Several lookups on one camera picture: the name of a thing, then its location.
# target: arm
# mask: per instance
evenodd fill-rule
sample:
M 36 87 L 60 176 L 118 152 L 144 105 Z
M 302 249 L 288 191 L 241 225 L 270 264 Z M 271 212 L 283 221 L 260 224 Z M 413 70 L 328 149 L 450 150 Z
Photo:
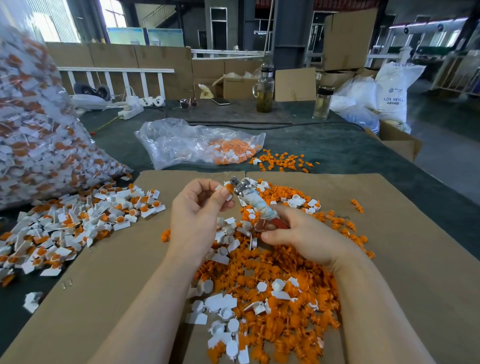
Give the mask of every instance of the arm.
M 168 363 L 183 302 L 193 276 L 212 245 L 219 211 L 230 192 L 194 180 L 175 198 L 167 254 L 89 364 Z
M 435 363 L 380 272 L 350 239 L 298 209 L 271 207 L 291 229 L 264 232 L 262 240 L 290 243 L 334 274 L 349 363 Z

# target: table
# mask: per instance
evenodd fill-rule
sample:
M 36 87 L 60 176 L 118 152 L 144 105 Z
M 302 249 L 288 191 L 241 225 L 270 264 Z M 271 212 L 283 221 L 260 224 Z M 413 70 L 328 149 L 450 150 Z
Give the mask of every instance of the table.
M 328 120 L 323 123 L 299 125 L 313 122 L 313 106 L 313 101 L 282 103 L 282 107 L 296 126 L 279 126 L 278 129 L 272 130 L 245 128 L 239 130 L 252 134 L 265 131 L 267 136 L 264 148 L 271 149 L 272 153 L 304 154 L 305 160 L 320 162 L 320 165 L 314 164 L 312 173 L 379 173 L 383 175 L 424 214 L 477 259 L 480 259 L 480 246 L 477 243 L 480 236 L 480 206 L 445 186 L 332 112 Z M 90 112 L 84 114 L 81 119 L 85 127 L 91 131 L 109 121 L 117 112 L 118 110 Z M 146 150 L 135 138 L 134 132 L 139 130 L 145 121 L 164 117 L 165 114 L 162 111 L 146 109 L 130 120 L 113 122 L 100 131 L 94 140 L 112 157 L 133 168 L 135 170 L 133 176 L 136 178 L 139 172 L 152 169 L 152 163 Z M 167 169 L 206 172 L 259 170 L 258 166 L 248 163 L 222 166 L 181 164 Z M 22 210 L 27 211 L 29 208 L 25 206 Z M 16 218 L 20 210 L 2 211 L 0 216 Z M 20 282 L 0 290 L 0 306 L 4 307 L 0 313 L 2 322 L 0 354 L 6 350 L 30 317 L 30 314 L 22 308 L 25 295 L 33 291 L 48 293 L 57 280 L 32 275 L 20 276 Z

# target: gray floor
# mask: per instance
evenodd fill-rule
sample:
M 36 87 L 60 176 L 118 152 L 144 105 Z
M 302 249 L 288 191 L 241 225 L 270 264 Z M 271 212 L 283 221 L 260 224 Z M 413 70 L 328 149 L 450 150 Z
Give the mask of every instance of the gray floor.
M 426 97 L 427 88 L 420 80 L 408 91 L 412 135 L 423 141 L 415 164 L 480 205 L 480 111 Z

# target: glass bottle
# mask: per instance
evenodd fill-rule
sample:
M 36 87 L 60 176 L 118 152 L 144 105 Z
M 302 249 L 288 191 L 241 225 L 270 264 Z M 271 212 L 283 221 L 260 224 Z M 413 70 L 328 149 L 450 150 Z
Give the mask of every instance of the glass bottle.
M 315 101 L 315 109 L 313 109 L 312 119 L 326 120 L 330 110 L 330 101 L 332 101 L 332 95 L 334 91 L 334 87 L 318 87 L 317 99 Z
M 253 85 L 252 89 L 253 95 L 257 98 L 258 112 L 272 111 L 274 86 L 273 65 L 264 63 L 260 67 L 258 83 Z

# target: headphones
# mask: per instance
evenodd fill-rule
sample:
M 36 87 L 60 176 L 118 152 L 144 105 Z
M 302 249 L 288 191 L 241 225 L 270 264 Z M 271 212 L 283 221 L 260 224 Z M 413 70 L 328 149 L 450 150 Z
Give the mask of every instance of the headphones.
M 100 85 L 98 89 L 94 89 L 90 87 L 89 85 L 85 84 L 75 84 L 73 86 L 73 91 L 77 95 L 93 95 L 93 96 L 98 96 L 105 101 L 110 101 L 111 95 L 110 95 L 110 89 L 106 85 Z

